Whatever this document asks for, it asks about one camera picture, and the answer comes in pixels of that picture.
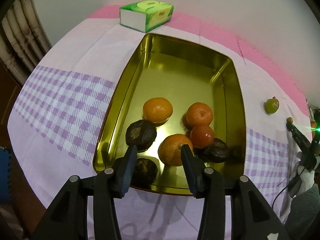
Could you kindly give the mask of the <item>gloved right hand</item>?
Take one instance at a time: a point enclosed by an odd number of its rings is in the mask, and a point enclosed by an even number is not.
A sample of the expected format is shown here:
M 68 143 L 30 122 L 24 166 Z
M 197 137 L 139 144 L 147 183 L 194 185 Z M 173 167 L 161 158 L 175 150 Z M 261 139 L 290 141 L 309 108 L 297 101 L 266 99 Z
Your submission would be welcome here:
M 298 161 L 294 165 L 288 192 L 291 198 L 295 198 L 311 189 L 315 183 L 315 170 L 319 166 L 319 154 L 297 153 Z

